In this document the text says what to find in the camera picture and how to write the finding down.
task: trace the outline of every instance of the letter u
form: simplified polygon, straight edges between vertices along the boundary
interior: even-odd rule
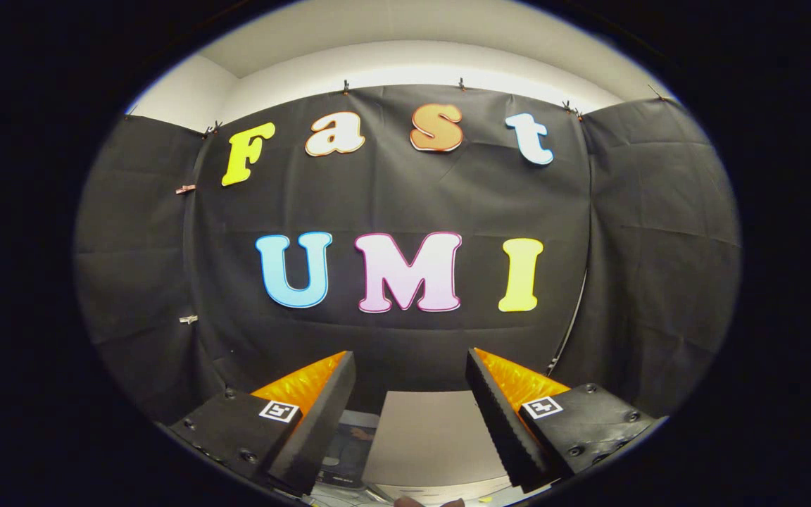
[[[287,283],[287,263],[284,251],[290,245],[284,235],[274,234],[258,238],[256,250],[261,252],[261,276],[268,296],[284,307],[309,308],[324,301],[327,296],[327,245],[334,238],[328,233],[315,232],[300,235],[299,244],[306,250],[308,286],[293,289]]]

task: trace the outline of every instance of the black backdrop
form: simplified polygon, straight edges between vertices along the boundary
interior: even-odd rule
[[[696,112],[747,244],[729,339],[695,395],[639,452],[545,503],[811,504],[811,2],[534,3],[607,33]],[[270,503],[187,458],[115,388],[71,251],[116,113],[282,4],[0,4],[0,504]]]
[[[463,112],[453,151],[416,151],[411,113],[427,103]],[[311,157],[310,125],[352,111],[367,138],[351,154]],[[554,160],[528,163],[505,118],[546,125]],[[245,182],[223,187],[238,132],[273,122]],[[178,196],[176,187],[196,184]],[[334,235],[329,292],[287,308],[265,291],[254,243],[267,234]],[[406,259],[426,234],[454,231],[460,308],[358,310],[358,235],[391,234]],[[544,244],[527,312],[500,312],[503,241]],[[287,279],[307,285],[305,251],[289,248]],[[730,321],[739,278],[734,196],[714,148],[689,114],[659,99],[579,121],[523,96],[457,87],[354,89],[310,96],[197,132],[148,118],[116,125],[94,164],[77,222],[78,294],[93,341],[152,417],[173,423],[223,385],[251,391],[340,350],[356,354],[348,407],[379,413],[386,391],[467,389],[470,346],[569,385],[599,382],[655,416],[705,372]],[[178,322],[199,316],[194,325]]]

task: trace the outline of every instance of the clip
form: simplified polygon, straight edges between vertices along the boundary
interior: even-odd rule
[[[219,124],[219,122],[215,120],[215,128],[212,128],[211,126],[206,127],[206,133],[202,134],[202,138],[203,139],[207,138],[209,134],[217,134],[219,126],[224,124],[225,124],[224,122],[221,122]]]
[[[656,89],[654,89],[654,87],[650,87],[650,89],[651,89],[651,90],[653,90],[653,93],[654,93],[654,94],[656,94],[656,96],[657,96],[657,97],[659,97],[659,100],[662,100],[662,102],[665,102],[665,97],[660,96],[660,95],[659,95],[659,92],[658,92],[658,91],[656,91]]]

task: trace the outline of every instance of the letter m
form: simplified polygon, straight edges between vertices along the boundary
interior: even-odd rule
[[[399,246],[389,234],[364,234],[356,238],[355,247],[365,256],[365,298],[358,309],[367,313],[383,313],[393,308],[384,296],[384,283],[403,310],[422,283],[425,295],[418,299],[422,311],[453,311],[460,301],[455,294],[456,250],[461,236],[455,233],[431,233],[425,237],[409,264]]]

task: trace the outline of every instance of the hand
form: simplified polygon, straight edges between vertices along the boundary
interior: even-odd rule
[[[394,501],[393,507],[424,507],[424,505],[404,496]],[[459,500],[447,501],[447,503],[442,504],[440,507],[465,507],[465,501],[459,498]]]
[[[373,440],[374,435],[370,435],[365,430],[361,429],[360,427],[352,427],[350,429],[350,433],[352,436],[356,437],[359,440]]]

